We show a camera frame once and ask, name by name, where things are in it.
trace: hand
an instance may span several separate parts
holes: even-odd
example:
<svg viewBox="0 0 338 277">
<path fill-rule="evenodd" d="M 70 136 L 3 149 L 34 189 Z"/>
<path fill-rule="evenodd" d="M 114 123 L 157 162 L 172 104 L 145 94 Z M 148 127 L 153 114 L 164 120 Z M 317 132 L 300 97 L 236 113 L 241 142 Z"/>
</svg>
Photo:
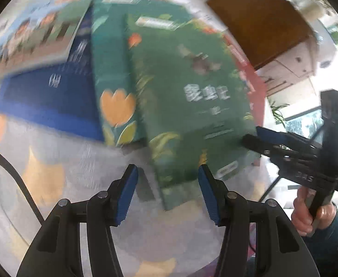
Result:
<svg viewBox="0 0 338 277">
<path fill-rule="evenodd" d="M 293 201 L 294 210 L 291 221 L 301 236 L 306 236 L 306 234 L 312 231 L 312 216 L 305 205 L 305 199 L 310 195 L 311 193 L 309 193 L 308 188 L 300 187 L 297 191 L 297 198 Z M 320 207 L 316 214 L 316 218 L 320 220 L 318 229 L 329 227 L 336 213 L 337 208 L 332 202 Z"/>
</svg>

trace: leaf illustration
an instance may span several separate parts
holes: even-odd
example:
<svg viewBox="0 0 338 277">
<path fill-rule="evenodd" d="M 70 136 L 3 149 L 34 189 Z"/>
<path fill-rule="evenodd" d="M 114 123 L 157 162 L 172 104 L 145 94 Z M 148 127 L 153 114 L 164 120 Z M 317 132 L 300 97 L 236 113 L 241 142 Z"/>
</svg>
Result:
<svg viewBox="0 0 338 277">
<path fill-rule="evenodd" d="M 253 120 L 253 115 L 251 113 L 246 113 L 243 117 L 244 120 Z"/>
<path fill-rule="evenodd" d="M 167 13 L 159 15 L 159 19 L 162 19 L 162 20 L 169 20 L 171 17 L 172 15 L 167 14 Z"/>
<path fill-rule="evenodd" d="M 144 90 L 144 87 L 148 82 L 150 82 L 153 79 L 153 76 L 150 75 L 143 75 L 138 81 L 137 81 L 137 90 L 138 93 L 141 94 L 141 92 Z"/>
<path fill-rule="evenodd" d="M 224 54 L 230 55 L 230 51 L 229 51 L 228 46 L 227 46 L 225 43 L 222 43 L 221 46 L 222 46 L 222 48 L 223 48 Z"/>
<path fill-rule="evenodd" d="M 232 78 L 239 78 L 239 71 L 234 69 L 232 73 L 229 74 Z"/>
<path fill-rule="evenodd" d="M 168 143 L 168 141 L 172 139 L 180 139 L 180 135 L 174 132 L 164 132 L 150 140 L 149 146 L 151 148 L 152 158 L 154 160 L 164 155 L 174 155 L 170 149 L 165 148 L 165 145 Z"/>
<path fill-rule="evenodd" d="M 130 123 L 123 132 L 121 133 L 117 145 L 122 145 L 122 144 L 129 144 L 133 139 L 134 135 L 136 134 L 137 130 L 137 123 L 136 121 Z"/>
<path fill-rule="evenodd" d="M 92 33 L 95 32 L 97 28 L 100 27 L 103 23 L 105 23 L 108 17 L 109 17 L 108 15 L 104 15 L 98 18 L 91 27 Z"/>
<path fill-rule="evenodd" d="M 136 25 L 136 21 L 131 14 L 128 14 L 126 23 L 131 31 L 139 30 L 139 27 Z"/>
<path fill-rule="evenodd" d="M 173 179 L 173 176 L 160 176 L 159 177 L 159 180 L 161 182 L 170 182 L 170 181 L 172 181 L 172 179 Z"/>
<path fill-rule="evenodd" d="M 194 29 L 202 29 L 206 27 L 206 24 L 199 19 L 192 19 L 191 23 L 193 24 Z"/>
<path fill-rule="evenodd" d="M 198 162 L 198 166 L 207 163 L 207 149 L 202 150 L 202 154 L 200 155 L 200 161 Z"/>
<path fill-rule="evenodd" d="M 142 58 L 134 60 L 133 63 L 138 71 L 142 71 L 144 69 L 144 61 L 142 60 Z"/>
<path fill-rule="evenodd" d="M 115 146 L 115 137 L 114 134 L 111 132 L 110 128 L 107 126 L 103 126 L 102 130 L 105 136 L 105 143 L 108 146 Z"/>
</svg>

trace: blue gripper pad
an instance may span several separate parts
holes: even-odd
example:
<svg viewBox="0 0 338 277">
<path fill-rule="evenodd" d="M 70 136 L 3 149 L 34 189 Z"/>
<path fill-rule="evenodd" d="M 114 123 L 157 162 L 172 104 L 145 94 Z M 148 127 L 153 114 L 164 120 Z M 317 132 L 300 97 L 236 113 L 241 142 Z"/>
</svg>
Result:
<svg viewBox="0 0 338 277">
<path fill-rule="evenodd" d="M 203 199 L 205 200 L 210 219 L 213 220 L 215 222 L 215 225 L 218 226 L 220 223 L 218 201 L 206 176 L 203 166 L 200 166 L 198 168 L 198 183 L 200 184 Z"/>
<path fill-rule="evenodd" d="M 118 185 L 120 196 L 118 197 L 117 211 L 114 217 L 116 226 L 120 225 L 126 218 L 137 182 L 138 168 L 135 165 L 129 165 Z"/>
<path fill-rule="evenodd" d="M 272 145 L 286 145 L 286 133 L 276 132 L 260 126 L 256 127 L 256 133 L 259 139 Z"/>
</svg>

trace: blue book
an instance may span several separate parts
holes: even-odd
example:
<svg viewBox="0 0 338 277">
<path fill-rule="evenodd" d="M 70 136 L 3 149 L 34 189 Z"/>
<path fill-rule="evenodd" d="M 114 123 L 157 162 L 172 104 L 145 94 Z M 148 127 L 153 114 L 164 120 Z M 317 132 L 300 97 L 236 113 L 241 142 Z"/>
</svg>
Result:
<svg viewBox="0 0 338 277">
<path fill-rule="evenodd" d="M 83 18 L 66 63 L 7 78 L 0 113 L 78 136 L 104 141 L 91 68 L 91 9 Z"/>
<path fill-rule="evenodd" d="M 0 37 L 0 79 L 67 61 L 92 0 L 30 2 Z"/>
</svg>

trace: stack of books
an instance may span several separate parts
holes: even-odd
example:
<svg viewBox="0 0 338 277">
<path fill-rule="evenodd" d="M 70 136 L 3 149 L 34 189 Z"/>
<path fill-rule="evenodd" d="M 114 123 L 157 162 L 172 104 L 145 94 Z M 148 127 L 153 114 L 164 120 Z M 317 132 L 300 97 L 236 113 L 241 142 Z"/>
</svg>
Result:
<svg viewBox="0 0 338 277">
<path fill-rule="evenodd" d="M 262 125 L 265 88 L 217 26 L 176 0 L 34 1 L 0 36 L 0 113 L 115 147 L 144 140 L 171 209 L 201 164 L 227 179 L 258 158 L 240 139 Z"/>
</svg>

